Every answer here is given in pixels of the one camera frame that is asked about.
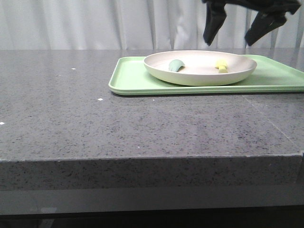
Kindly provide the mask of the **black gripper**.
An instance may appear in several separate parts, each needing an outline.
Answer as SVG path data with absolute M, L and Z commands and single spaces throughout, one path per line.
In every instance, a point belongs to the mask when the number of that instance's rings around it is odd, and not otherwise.
M 203 38 L 208 46 L 212 44 L 227 17 L 226 4 L 259 11 L 245 35 L 245 41 L 249 46 L 284 25 L 287 21 L 285 13 L 289 12 L 294 15 L 301 6 L 298 0 L 203 0 L 202 2 L 206 4 Z

